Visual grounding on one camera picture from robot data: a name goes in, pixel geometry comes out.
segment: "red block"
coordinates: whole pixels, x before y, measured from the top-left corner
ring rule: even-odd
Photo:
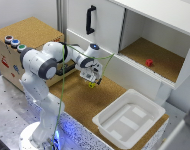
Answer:
[[[147,65],[148,67],[150,67],[152,64],[153,64],[153,60],[152,60],[152,59],[147,59],[147,60],[146,60],[146,65]]]

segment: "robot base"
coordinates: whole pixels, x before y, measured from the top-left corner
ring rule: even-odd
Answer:
[[[30,137],[35,131],[35,129],[38,127],[39,122],[35,122],[29,126],[27,126],[22,132],[19,137],[19,150],[44,150],[43,147],[36,148],[30,143]],[[65,139],[60,137],[60,149],[64,145]]]

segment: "white robotic arm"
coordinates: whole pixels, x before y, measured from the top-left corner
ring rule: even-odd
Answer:
[[[101,79],[102,75],[102,65],[94,59],[97,57],[99,57],[99,47],[96,44],[90,44],[88,49],[84,51],[78,45],[67,47],[64,43],[48,42],[42,51],[32,48],[22,51],[20,61],[25,73],[20,82],[24,87],[25,94],[32,97],[34,102],[42,108],[40,124],[28,139],[30,147],[36,150],[46,149],[44,143],[52,138],[59,114],[60,99],[49,93],[44,80],[48,80],[56,74],[57,63],[61,63],[63,60],[64,63],[73,60],[76,64],[75,68],[81,71],[80,76],[90,82],[95,82]],[[64,107],[62,102],[61,113],[64,111]],[[26,146],[20,143],[20,150],[24,148]]]

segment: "cardboard box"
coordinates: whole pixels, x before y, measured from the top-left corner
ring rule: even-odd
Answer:
[[[36,50],[42,50],[43,45],[49,41],[63,42],[64,35],[43,23],[42,21],[31,17],[23,21],[17,22],[10,26],[0,29],[0,71],[1,74],[12,82],[16,87],[23,91],[19,79],[21,79],[25,70],[21,67],[20,54],[10,45],[5,44],[5,36],[12,35],[15,39],[20,40],[21,44],[32,47]],[[50,87],[54,83],[62,79],[62,76],[55,75],[46,83]]]

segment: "door handle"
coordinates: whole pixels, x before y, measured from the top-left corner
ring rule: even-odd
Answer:
[[[96,10],[96,7],[91,5],[91,8],[87,10],[87,22],[86,22],[86,31],[87,35],[93,33],[95,30],[91,28],[91,12]]]

